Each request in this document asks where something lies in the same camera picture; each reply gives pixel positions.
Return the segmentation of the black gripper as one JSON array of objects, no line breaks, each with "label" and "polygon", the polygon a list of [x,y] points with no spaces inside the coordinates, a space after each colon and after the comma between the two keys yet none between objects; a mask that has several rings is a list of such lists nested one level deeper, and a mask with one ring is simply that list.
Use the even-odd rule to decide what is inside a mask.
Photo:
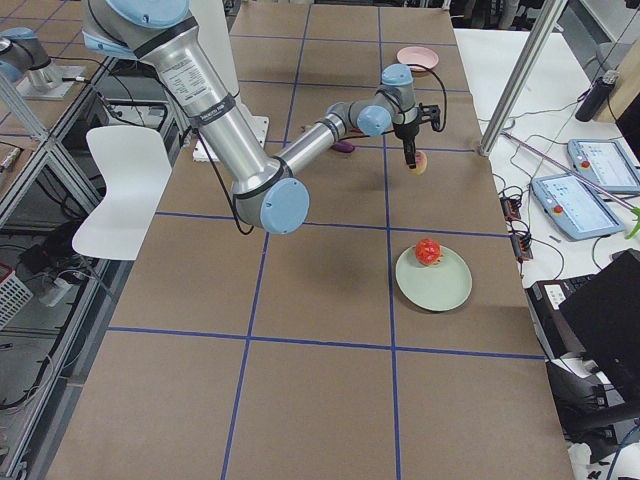
[{"label": "black gripper", "polygon": [[418,135],[418,124],[416,122],[394,123],[393,130],[395,137],[403,142],[403,154],[407,167],[416,167],[415,138]]}]

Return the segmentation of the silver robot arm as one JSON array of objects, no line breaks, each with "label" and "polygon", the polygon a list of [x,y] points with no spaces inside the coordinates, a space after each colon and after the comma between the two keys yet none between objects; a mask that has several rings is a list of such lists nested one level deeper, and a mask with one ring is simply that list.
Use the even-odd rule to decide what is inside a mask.
[{"label": "silver robot arm", "polygon": [[409,169],[426,162],[415,147],[419,113],[408,66],[393,64],[373,98],[332,105],[295,142],[270,156],[202,49],[186,1],[86,1],[85,44],[109,56],[152,66],[233,179],[232,208],[243,222],[288,234],[306,220],[310,196],[295,175],[353,129],[374,137],[392,129]]},{"label": "silver robot arm", "polygon": [[28,71],[39,71],[50,64],[50,56],[30,28],[1,32],[1,74],[9,81],[21,80]]}]

